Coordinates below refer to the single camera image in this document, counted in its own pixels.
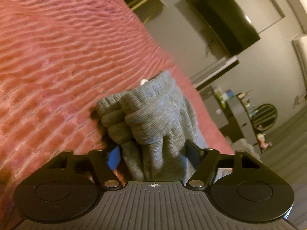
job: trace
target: pink blanket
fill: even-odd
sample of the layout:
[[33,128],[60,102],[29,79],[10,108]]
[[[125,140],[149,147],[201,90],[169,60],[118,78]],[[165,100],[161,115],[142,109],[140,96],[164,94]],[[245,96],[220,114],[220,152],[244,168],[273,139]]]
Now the pink blanket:
[[168,69],[208,145],[230,146],[189,79],[122,0],[0,0],[0,229],[16,185],[65,149],[103,148],[96,102]]

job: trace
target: television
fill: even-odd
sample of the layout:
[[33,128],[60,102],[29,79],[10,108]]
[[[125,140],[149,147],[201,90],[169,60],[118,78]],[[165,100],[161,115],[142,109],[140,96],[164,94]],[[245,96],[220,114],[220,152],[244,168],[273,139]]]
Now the television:
[[251,20],[234,0],[187,0],[208,22],[231,55],[260,40]]

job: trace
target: ribbed gray plate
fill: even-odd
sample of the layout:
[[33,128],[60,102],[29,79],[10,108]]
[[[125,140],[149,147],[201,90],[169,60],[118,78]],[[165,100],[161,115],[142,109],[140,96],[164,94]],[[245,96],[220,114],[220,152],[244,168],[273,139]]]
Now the ribbed gray plate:
[[220,213],[203,192],[180,182],[129,182],[106,192],[99,204],[79,219],[61,224],[24,220],[16,230],[295,230],[284,219],[242,223]]

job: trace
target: silver screw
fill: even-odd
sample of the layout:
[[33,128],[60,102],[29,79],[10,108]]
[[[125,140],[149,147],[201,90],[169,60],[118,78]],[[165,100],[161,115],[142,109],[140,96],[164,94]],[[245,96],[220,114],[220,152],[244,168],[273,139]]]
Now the silver screw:
[[104,185],[108,188],[116,188],[119,185],[119,182],[115,180],[108,180],[104,183]]
[[204,182],[200,181],[200,180],[192,180],[189,182],[190,186],[194,187],[194,188],[200,188],[202,187],[204,184]]

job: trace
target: wrinkled fabric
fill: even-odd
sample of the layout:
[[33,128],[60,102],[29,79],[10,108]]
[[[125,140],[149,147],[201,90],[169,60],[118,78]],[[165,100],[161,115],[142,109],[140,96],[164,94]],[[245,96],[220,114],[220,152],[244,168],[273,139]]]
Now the wrinkled fabric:
[[97,112],[109,136],[122,147],[137,181],[186,182],[194,168],[185,141],[207,146],[191,103],[164,71],[137,88],[98,101]]

